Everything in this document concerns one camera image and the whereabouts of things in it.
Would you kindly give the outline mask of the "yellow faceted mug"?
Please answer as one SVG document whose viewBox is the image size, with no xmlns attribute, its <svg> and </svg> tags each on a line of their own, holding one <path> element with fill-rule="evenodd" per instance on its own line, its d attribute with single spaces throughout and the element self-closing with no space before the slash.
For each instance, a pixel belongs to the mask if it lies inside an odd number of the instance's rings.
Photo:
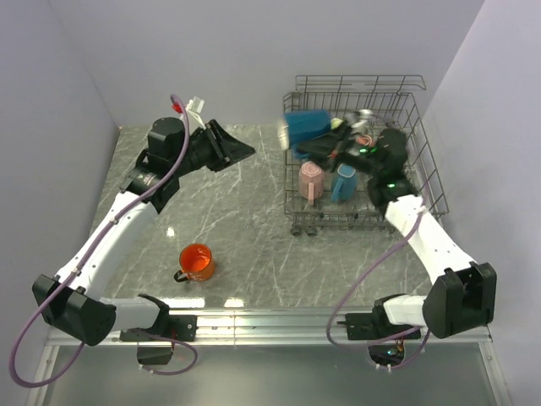
<svg viewBox="0 0 541 406">
<path fill-rule="evenodd" d="M 331 120 L 331 128 L 337 129 L 341 124 L 343 123 L 343 120 L 340 118 L 333 118 Z"/>
</svg>

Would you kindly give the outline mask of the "dark blue mug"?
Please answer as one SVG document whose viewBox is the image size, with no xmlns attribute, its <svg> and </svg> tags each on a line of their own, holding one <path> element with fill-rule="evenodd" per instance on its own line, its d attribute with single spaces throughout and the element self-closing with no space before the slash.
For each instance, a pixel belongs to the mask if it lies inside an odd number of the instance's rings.
<svg viewBox="0 0 541 406">
<path fill-rule="evenodd" d="M 322 109 L 285 112 L 277 123 L 277 136 L 283 151 L 330 130 L 331 115 Z"/>
</svg>

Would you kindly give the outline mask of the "pink faceted mug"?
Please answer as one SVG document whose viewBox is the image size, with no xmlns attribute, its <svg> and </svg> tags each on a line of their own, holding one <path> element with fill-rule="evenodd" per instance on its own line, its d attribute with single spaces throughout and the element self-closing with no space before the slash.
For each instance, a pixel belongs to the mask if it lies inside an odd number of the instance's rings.
<svg viewBox="0 0 541 406">
<path fill-rule="evenodd" d="M 310 206 L 325 192 L 325 172 L 315 163 L 308 161 L 298 172 L 298 192 Z"/>
</svg>

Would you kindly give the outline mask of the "salmon floral mug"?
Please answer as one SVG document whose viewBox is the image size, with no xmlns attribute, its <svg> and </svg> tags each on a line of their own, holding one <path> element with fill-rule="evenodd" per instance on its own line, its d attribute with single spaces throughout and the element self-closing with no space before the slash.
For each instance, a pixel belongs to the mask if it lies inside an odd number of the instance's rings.
<svg viewBox="0 0 541 406">
<path fill-rule="evenodd" d="M 355 140 L 360 144 L 360 145 L 367 145 L 367 146 L 371 146 L 374 144 L 374 141 L 373 141 L 373 138 L 370 136 L 370 135 L 367 135 L 367 134 L 361 134 L 361 135 L 357 135 Z"/>
</svg>

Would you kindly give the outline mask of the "light blue floral mug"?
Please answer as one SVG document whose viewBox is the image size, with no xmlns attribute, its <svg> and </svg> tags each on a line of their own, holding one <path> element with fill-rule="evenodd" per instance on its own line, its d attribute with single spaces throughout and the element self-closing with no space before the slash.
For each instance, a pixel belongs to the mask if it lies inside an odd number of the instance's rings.
<svg viewBox="0 0 541 406">
<path fill-rule="evenodd" d="M 331 182 L 331 201 L 337 203 L 352 199 L 357 184 L 357 171 L 351 166 L 341 164 Z"/>
</svg>

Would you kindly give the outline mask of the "orange mug black handle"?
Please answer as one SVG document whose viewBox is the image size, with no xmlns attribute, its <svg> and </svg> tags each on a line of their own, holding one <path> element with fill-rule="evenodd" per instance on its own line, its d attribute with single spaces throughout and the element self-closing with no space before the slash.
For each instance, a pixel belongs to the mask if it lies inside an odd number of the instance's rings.
<svg viewBox="0 0 541 406">
<path fill-rule="evenodd" d="M 216 264 L 210 248 L 205 244 L 191 244 L 183 249 L 179 256 L 180 269 L 173 275 L 177 283 L 210 279 L 216 270 Z"/>
</svg>

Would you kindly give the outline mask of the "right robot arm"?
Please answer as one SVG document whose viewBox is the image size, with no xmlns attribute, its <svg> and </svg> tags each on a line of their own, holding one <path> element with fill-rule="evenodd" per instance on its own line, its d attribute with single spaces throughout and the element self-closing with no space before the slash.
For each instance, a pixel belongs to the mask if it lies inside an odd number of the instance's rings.
<svg viewBox="0 0 541 406">
<path fill-rule="evenodd" d="M 445 232 L 405 173 L 407 136 L 396 128 L 380 131 L 374 145 L 365 144 L 349 125 L 297 148 L 329 172 L 345 164 L 368 175 L 369 199 L 409 245 L 429 275 L 425 296 L 398 294 L 375 302 L 372 327 L 392 337 L 402 326 L 425 327 L 437 338 L 487 326 L 494 319 L 497 276 L 478 263 Z"/>
</svg>

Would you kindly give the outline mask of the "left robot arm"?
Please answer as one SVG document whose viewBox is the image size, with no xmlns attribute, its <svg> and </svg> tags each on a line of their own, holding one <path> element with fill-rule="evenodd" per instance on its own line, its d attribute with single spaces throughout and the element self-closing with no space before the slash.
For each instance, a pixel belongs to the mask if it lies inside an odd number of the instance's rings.
<svg viewBox="0 0 541 406">
<path fill-rule="evenodd" d="M 44 321 L 88 346 L 111 332 L 140 329 L 160 340 L 170 330 L 169 306 L 147 294 L 109 299 L 105 289 L 139 235 L 179 191 L 179 179 L 203 167 L 220 172 L 252 156 L 252 146 L 216 120 L 195 131 L 179 118 L 159 118 L 109 212 L 85 245 L 54 277 L 32 286 Z"/>
</svg>

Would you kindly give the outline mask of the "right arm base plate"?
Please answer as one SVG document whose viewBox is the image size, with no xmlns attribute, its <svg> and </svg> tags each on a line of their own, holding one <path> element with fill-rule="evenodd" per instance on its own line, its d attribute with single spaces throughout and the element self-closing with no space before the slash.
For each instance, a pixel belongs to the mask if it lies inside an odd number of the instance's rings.
<svg viewBox="0 0 541 406">
<path fill-rule="evenodd" d="M 413 328 L 411 325 L 390 324 L 386 315 L 372 313 L 346 313 L 344 320 L 338 321 L 337 325 L 346 328 L 350 341 L 375 341 Z"/>
</svg>

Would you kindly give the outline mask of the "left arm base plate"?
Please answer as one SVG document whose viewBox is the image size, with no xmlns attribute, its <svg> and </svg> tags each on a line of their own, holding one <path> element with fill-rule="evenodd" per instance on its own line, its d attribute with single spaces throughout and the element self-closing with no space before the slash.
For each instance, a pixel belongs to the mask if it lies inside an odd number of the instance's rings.
<svg viewBox="0 0 541 406">
<path fill-rule="evenodd" d="M 198 316 L 193 314 L 170 315 L 163 326 L 121 331 L 119 339 L 122 342 L 152 341 L 155 339 L 151 336 L 156 336 L 191 343 L 195 340 L 197 322 Z"/>
</svg>

